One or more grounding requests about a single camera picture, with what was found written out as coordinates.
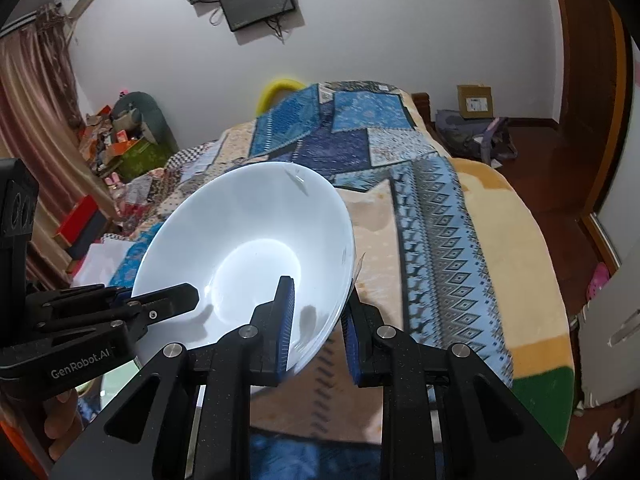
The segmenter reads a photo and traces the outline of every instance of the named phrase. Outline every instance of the pink slipper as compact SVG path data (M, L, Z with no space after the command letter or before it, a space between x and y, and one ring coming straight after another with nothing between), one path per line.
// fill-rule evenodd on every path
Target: pink slipper
M609 281L609 269L607 266L600 262L596 266L596 270L593 271L593 277L587 287L587 301L591 301L596 297L596 294L603 286Z

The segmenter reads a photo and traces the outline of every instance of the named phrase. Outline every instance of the yellow arch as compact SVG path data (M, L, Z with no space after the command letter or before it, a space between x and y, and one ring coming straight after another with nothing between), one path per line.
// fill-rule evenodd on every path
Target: yellow arch
M294 81L293 79L275 79L271 81L264 88L262 94L260 94L258 107L255 111L256 115L262 115L271 108L271 106L273 105L273 98L278 92L297 92L298 90L302 90L303 88L306 88L306 85L304 83L301 83L300 81Z

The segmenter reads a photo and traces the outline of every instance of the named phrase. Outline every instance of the bed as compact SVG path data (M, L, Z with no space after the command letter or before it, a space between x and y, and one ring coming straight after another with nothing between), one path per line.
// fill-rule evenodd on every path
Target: bed
M233 168L266 160L308 166L337 187L364 255L356 288L385 322L425 344L471 346L564 444L574 363L540 229L504 177L450 158L411 97L392 85L309 86L145 175L136 191L144 205L128 224L134 244L111 285L132 285L155 232L186 197ZM340 443L380 444L382 391L352 385L341 339L337 326L299 375L254 396L252 446L304 447L306 438L334 451Z

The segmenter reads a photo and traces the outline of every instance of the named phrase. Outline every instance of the metal screw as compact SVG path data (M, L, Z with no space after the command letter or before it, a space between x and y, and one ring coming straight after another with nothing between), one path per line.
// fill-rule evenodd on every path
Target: metal screw
M176 357L182 352L182 345L180 343L169 343L162 349L162 353L166 357Z
M238 333L241 338L249 339L258 334L258 329L253 325L244 325L238 329Z
M382 339L391 339L396 336L396 329L389 325L383 325L378 327L376 334Z
M471 348L462 343L456 343L451 347L453 355L456 357L469 357L471 355Z

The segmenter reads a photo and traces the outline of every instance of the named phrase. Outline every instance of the human hand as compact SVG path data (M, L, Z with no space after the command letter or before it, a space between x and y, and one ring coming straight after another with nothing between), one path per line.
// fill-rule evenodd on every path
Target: human hand
M58 460L82 431L82 421L78 413L78 393L69 390L44 402L47 418L44 433L53 440L49 456ZM18 428L14 410L0 398L0 418L12 428Z

